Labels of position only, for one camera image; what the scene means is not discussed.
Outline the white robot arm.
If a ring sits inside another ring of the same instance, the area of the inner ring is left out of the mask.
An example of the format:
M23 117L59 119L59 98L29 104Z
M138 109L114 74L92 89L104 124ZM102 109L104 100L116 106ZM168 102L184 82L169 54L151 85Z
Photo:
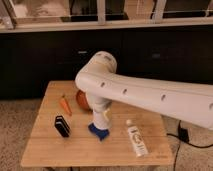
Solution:
M116 69L116 59L99 51L75 78L86 93L96 128L110 127L104 112L114 100L213 130L213 85L128 77Z

